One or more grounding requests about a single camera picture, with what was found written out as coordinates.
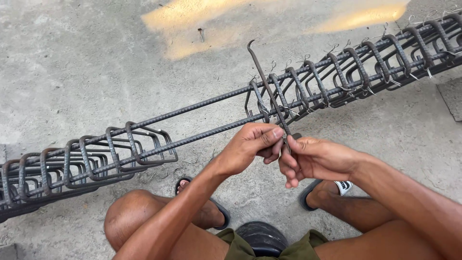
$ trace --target black sandal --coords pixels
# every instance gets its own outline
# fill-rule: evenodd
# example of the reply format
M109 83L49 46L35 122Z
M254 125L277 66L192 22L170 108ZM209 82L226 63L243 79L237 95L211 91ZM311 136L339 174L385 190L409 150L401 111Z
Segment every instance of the black sandal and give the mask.
M300 204L300 206L302 206L302 208L304 208L305 210L307 211L315 211L317 210L317 208L313 209L311 208L310 206L308 206L308 204L306 203L306 197L308 196L308 194L310 192L312 192L314 190L314 188L320 184L323 180L319 180L319 179L316 179L315 181L313 181L310 185L308 185L308 187L306 187L301 193L300 195L298 196L298 203ZM340 196L343 196L347 191L349 191L351 189L351 187L353 187L353 183L351 183L350 181L334 181L334 183L338 186L339 190L340 190Z
M177 182L176 182L176 185L175 185L175 196L178 195L178 187L180 186L180 182L182 180L187 180L189 182L193 181L193 178L189 177L189 176L185 176L181 179L179 179ZM229 213L229 211L227 209L225 209L225 207L223 207L222 205L220 205L217 201L215 201L213 198L209 198L210 201L212 201L218 208L218 210L221 211L221 213L223 214L223 216L225 216L225 223L223 224L223 226L221 227L217 227L217 228L214 228L216 230L224 230L225 228L228 227L228 225L230 224L231 222L231 214Z

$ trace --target foot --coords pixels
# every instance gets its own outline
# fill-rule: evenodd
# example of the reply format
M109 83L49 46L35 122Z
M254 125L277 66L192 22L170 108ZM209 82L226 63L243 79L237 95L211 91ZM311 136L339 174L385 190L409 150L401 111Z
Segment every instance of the foot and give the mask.
M323 200L329 199L333 195L340 195L338 186L333 181L323 180L312 192L308 193L306 203L311 208L316 209L321 206Z
M178 193L182 192L188 185L189 181L180 181ZM201 229L221 227L225 224L225 216L223 216L223 213L221 213L215 203L210 200L205 203L198 215L199 217L194 218L192 223Z

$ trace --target rebar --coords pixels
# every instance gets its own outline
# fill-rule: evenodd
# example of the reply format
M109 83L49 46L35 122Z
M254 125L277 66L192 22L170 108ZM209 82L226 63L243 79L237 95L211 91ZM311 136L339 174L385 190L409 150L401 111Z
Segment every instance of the rebar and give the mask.
M462 64L462 57L459 56L462 52L462 15L460 12L451 13L438 20L404 28L396 35L384 32L376 43L364 40L355 48L345 47L338 55L331 51L318 63L305 58L300 68L288 67L282 75L270 73L268 78L258 83L254 78L248 86L238 90L143 122L127 122L124 128L108 127L103 135L82 136L68 141L64 148L48 148L40 153L28 153L19 159L9 160L1 165L0 223L52 202L129 180L136 173L149 168L176 162L178 155L175 148L245 123L260 119L269 123L271 117L276 117L276 124L286 129L287 125L316 110L339 108L383 90L393 91L423 77L432 77L459 66ZM375 64L375 72L366 70L367 60ZM261 68L259 73L264 77ZM332 76L331 81L326 80L328 76ZM313 79L318 93L312 91L316 89L311 86L314 85ZM333 87L329 89L326 87L328 84ZM291 103L288 102L291 100L288 97L290 92L287 92L289 89L295 90ZM265 91L271 99L271 109L264 104ZM244 105L247 117L231 124L176 142L166 131L148 127L244 93L247 95ZM257 98L256 105L260 111L256 115L248 108L252 93Z

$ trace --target green shorts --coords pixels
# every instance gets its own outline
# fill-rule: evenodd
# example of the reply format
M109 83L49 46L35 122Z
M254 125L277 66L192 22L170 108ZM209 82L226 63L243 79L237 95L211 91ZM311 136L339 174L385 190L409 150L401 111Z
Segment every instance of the green shorts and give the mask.
M252 247L232 229L225 229L217 237L230 245L225 260L320 260L314 248L329 240L316 230L311 229L298 242L282 251L279 258L255 257Z

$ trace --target black stool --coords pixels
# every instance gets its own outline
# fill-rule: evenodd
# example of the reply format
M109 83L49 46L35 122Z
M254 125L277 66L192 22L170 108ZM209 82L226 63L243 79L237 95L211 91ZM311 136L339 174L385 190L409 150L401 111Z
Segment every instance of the black stool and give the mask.
M288 247L286 237L272 225L262 221L251 221L236 230L254 250L255 256L279 257Z

